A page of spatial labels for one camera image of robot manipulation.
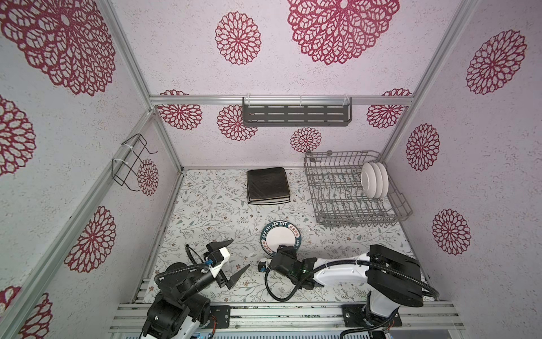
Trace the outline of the black square plate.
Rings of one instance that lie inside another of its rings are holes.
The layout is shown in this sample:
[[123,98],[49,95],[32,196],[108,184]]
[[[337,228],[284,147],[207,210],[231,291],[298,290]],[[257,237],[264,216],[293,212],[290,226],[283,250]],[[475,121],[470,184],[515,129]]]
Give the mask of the black square plate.
[[291,198],[285,168],[252,169],[246,174],[248,200]]
[[286,198],[278,198],[278,199],[262,199],[262,200],[251,200],[251,199],[249,199],[248,202],[249,202],[249,201],[287,201],[287,200],[290,200],[290,201],[291,201],[291,199],[290,199],[289,197],[286,197]]

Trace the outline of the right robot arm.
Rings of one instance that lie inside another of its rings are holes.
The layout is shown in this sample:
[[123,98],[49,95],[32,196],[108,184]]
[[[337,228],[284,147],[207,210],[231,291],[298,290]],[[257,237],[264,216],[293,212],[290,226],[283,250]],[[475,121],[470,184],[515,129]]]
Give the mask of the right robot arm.
[[[298,290],[313,290],[342,283],[367,284],[370,291],[361,306],[344,308],[350,315],[345,324],[355,331],[374,331],[394,322],[401,307],[419,308],[429,287],[421,279],[419,262],[395,250],[374,244],[368,253],[343,259],[297,257],[295,247],[281,245],[268,266],[259,265],[264,272],[264,284],[269,296],[278,302],[288,302]],[[294,285],[286,297],[272,292],[270,273],[286,277]]]

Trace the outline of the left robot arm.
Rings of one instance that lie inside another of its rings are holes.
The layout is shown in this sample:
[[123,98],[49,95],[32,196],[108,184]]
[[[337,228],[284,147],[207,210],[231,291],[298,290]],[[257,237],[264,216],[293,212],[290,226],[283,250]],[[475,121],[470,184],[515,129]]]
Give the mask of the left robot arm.
[[214,338],[216,330],[229,327],[231,307],[213,307],[201,292],[213,284],[232,289],[249,268],[229,278],[224,273],[231,257],[227,247],[233,242],[211,242],[202,256],[187,244],[191,264],[174,263],[155,276],[159,292],[147,311],[141,338]]

